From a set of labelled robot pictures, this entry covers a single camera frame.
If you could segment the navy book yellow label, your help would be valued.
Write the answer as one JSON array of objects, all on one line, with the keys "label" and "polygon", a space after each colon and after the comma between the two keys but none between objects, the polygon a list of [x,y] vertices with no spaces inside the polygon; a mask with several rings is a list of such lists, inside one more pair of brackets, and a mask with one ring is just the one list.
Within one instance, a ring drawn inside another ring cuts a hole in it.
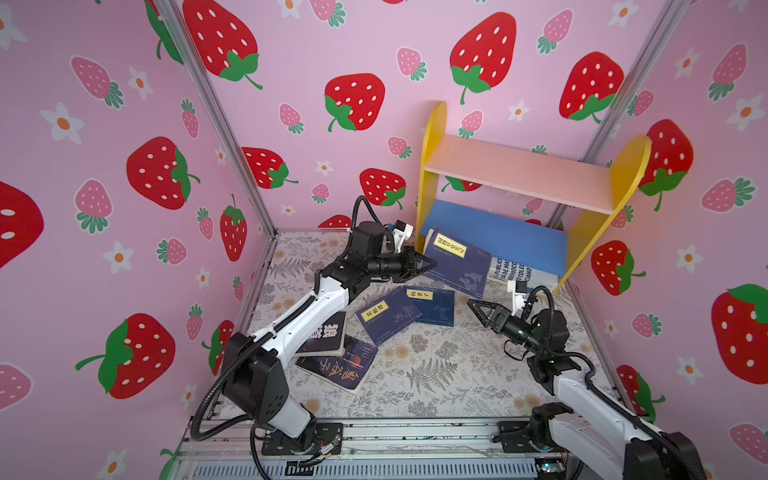
[{"label": "navy book yellow label", "polygon": [[425,275],[466,295],[482,299],[492,256],[441,229],[430,229],[423,255],[436,262]]},{"label": "navy book yellow label", "polygon": [[372,342],[380,347],[422,317],[404,287],[399,287],[355,312]]}]

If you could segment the white book black spanish text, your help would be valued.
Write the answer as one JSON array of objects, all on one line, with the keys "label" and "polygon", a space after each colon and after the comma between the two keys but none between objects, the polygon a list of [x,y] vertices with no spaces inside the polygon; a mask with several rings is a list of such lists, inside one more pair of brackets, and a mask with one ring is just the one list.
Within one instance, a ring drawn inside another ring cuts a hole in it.
[{"label": "white book black spanish text", "polygon": [[559,283],[559,277],[555,274],[497,257],[491,259],[487,279],[502,284],[507,284],[509,281],[525,281],[531,288],[544,285],[552,292],[555,291]]}]

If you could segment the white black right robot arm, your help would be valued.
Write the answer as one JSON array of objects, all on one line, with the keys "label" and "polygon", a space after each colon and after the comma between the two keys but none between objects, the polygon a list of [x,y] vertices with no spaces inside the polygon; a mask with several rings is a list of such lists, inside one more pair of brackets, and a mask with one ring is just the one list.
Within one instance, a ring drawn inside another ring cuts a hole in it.
[{"label": "white black right robot arm", "polygon": [[686,436],[657,428],[594,385],[591,360],[566,349],[569,330],[559,310],[548,307],[527,321],[498,303],[471,299],[468,306],[483,327],[524,349],[531,376],[554,398],[534,408],[526,426],[502,430],[494,442],[560,448],[603,479],[705,478]]}]

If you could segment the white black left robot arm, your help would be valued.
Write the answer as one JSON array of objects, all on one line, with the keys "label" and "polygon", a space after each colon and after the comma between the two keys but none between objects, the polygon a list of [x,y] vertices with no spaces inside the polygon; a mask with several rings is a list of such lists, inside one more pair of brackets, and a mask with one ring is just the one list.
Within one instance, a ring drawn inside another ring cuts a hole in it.
[{"label": "white black left robot arm", "polygon": [[285,370],[310,336],[371,284],[404,283],[435,267],[408,245],[413,231],[402,221],[352,227],[345,249],[316,271],[312,289],[296,305],[253,335],[234,334],[222,370],[192,418],[191,439],[208,440],[250,421],[282,433],[300,452],[309,450],[317,420],[290,395]]}]

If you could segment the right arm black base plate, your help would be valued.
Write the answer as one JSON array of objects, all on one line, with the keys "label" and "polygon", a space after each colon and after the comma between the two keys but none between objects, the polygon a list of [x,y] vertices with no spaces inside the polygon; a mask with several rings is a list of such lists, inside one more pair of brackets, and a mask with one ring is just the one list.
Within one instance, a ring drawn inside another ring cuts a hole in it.
[{"label": "right arm black base plate", "polygon": [[548,424],[543,421],[501,421],[499,432],[491,441],[499,443],[505,453],[563,453],[551,438]]}]

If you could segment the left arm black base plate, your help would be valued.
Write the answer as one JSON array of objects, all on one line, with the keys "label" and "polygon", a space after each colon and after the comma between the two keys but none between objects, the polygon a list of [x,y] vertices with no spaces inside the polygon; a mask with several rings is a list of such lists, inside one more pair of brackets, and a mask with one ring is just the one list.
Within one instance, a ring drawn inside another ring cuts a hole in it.
[{"label": "left arm black base plate", "polygon": [[339,422],[310,423],[297,438],[275,430],[266,435],[260,453],[265,456],[339,454],[343,433],[344,425]]}]

